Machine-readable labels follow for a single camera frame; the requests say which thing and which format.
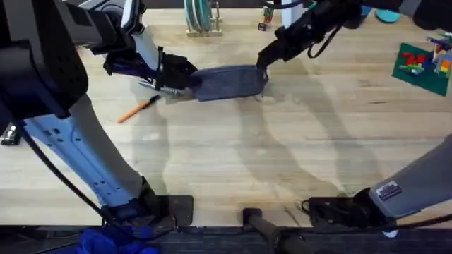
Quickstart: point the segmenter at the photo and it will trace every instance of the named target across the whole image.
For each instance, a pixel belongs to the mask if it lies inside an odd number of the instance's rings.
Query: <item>wooden table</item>
[[[221,10],[222,37],[188,38],[182,10],[143,17],[165,51],[198,68],[254,64],[274,40],[257,30],[261,10]],[[81,50],[97,116],[126,160],[158,194],[195,198],[194,225],[239,225],[260,207],[279,225],[309,226],[295,202],[353,195],[402,169],[452,130],[451,102],[391,77],[401,42],[430,48],[407,18],[385,25],[372,15],[343,29],[318,59],[302,54],[270,67],[262,97],[216,102],[160,100],[123,124],[116,120],[154,92],[137,78],[109,77],[103,58]],[[88,187],[47,148],[85,193]],[[25,143],[0,147],[0,224],[99,224]],[[449,213],[452,203],[405,219]]]

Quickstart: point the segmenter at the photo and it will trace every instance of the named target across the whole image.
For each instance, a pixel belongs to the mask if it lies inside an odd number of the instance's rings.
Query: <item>green lego baseplate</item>
[[[402,57],[402,53],[405,52],[415,55],[423,54],[425,56],[429,54],[428,51],[425,51],[423,49],[414,47],[406,43],[402,43],[400,45],[400,50],[397,55],[397,60],[395,61],[393,77],[403,80],[411,85],[421,87],[437,95],[446,96],[448,87],[448,78],[446,77],[445,73],[434,72],[435,69],[434,64],[431,64],[428,68],[425,68],[424,72],[422,72],[419,75],[413,75],[399,69],[399,66],[405,65],[405,62],[407,61],[406,58]]]

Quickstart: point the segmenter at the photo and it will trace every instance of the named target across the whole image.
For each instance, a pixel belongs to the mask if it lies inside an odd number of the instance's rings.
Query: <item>pen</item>
[[[139,111],[149,107],[150,105],[154,104],[156,101],[158,101],[160,99],[159,95],[153,96],[151,97],[147,102],[143,102],[141,104],[139,104],[135,109],[132,109],[129,113],[121,116],[117,123],[122,123],[125,120],[129,119],[131,116],[133,116],[134,114],[138,113]]]

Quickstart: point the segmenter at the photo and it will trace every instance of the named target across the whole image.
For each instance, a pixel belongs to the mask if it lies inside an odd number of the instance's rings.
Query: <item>gray robot arm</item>
[[[60,0],[0,0],[0,62],[8,63],[0,68],[0,116],[58,154],[90,186],[109,221],[159,220],[180,210],[170,208],[177,203],[185,211],[180,223],[190,224],[193,198],[154,194],[102,129],[74,47],[83,44],[97,53],[122,50],[146,58],[153,44],[140,42],[144,29],[137,23],[139,3],[126,1],[129,14],[118,19],[114,13],[83,10]]]
[[[400,219],[452,198],[452,135],[392,177],[369,197],[386,216]]]

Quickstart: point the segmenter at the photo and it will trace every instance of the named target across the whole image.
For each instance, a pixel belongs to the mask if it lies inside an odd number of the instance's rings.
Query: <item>black cable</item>
[[[323,51],[326,49],[326,47],[330,44],[331,40],[336,36],[336,34],[339,32],[339,30],[342,28],[343,25],[338,25],[337,28],[330,34],[330,36],[328,37],[328,39],[326,39],[326,41],[322,44],[322,47],[317,51],[317,53],[312,56],[311,50],[314,44],[312,44],[309,48],[308,48],[308,57],[310,59],[315,59],[317,57],[319,57]]]
[[[303,4],[305,0],[295,0],[290,4],[270,4],[266,0],[261,0],[261,4],[265,7],[269,7],[274,10],[283,10],[287,8],[293,8],[297,5]]]
[[[95,10],[97,7],[103,5],[103,4],[107,3],[107,2],[108,2],[108,0],[103,0],[100,3],[98,3],[98,4],[94,5],[93,7],[91,7],[90,10]]]
[[[63,249],[63,248],[72,246],[72,245],[74,245],[74,244],[77,244],[77,242],[74,242],[74,243],[67,243],[67,244],[64,244],[64,245],[62,245],[62,246],[53,247],[53,248],[46,249],[46,250],[41,250],[40,252],[33,253],[33,254],[48,254],[48,253],[50,253],[50,252],[53,252],[54,250],[61,250],[61,249]]]
[[[116,221],[114,221],[112,218],[108,217],[104,214],[104,212],[93,202],[91,201],[84,193],[82,193],[75,185],[73,185],[69,179],[67,179],[58,169],[57,167],[50,161],[50,159],[45,155],[45,153],[40,149],[40,147],[36,144],[36,142],[31,138],[30,134],[23,128],[22,124],[17,123],[16,121],[12,121],[12,123],[16,126],[16,128],[22,133],[23,139],[28,143],[28,145],[31,147],[33,152],[44,162],[44,164],[50,169],[50,171],[66,185],[72,192],[74,192],[83,202],[85,202],[86,205],[91,207],[103,220],[105,220],[109,225],[113,226],[115,229],[117,229],[122,234],[132,238],[133,240],[138,241],[154,241],[162,236],[166,236],[170,232],[174,231],[177,228],[177,222],[174,215],[172,215],[173,222],[175,222],[175,225],[172,226],[171,229],[168,229],[154,237],[150,238],[141,238],[136,237],[128,232],[124,231]]]
[[[306,215],[311,216],[310,211],[304,206],[308,203],[308,200],[302,201],[301,205],[298,207],[299,210],[302,210]],[[426,219],[420,222],[407,223],[402,225],[394,225],[394,226],[378,226],[370,229],[353,229],[353,230],[341,230],[341,231],[317,231],[312,229],[294,229],[295,231],[303,234],[320,234],[320,235],[336,235],[336,234],[367,234],[367,233],[376,233],[381,231],[395,231],[395,230],[403,230],[403,229],[414,229],[421,226],[431,226],[435,224],[440,224],[444,222],[452,221],[452,214],[447,214],[444,216],[436,217],[433,219]]]
[[[120,8],[121,10],[124,10],[124,7],[122,7],[118,4],[105,4],[104,6],[102,6],[102,8],[99,11],[104,11],[107,7],[110,7],[110,6],[116,6],[116,7]]]
[[[190,227],[188,226],[178,226],[177,227],[177,231],[183,234],[189,234],[189,235],[193,235],[193,236],[241,236],[243,234],[247,234],[250,231],[249,230],[245,230],[244,227],[241,228],[241,231],[239,232],[234,232],[234,233],[207,233],[207,232],[192,232],[192,231],[187,231],[187,229],[189,229]]]

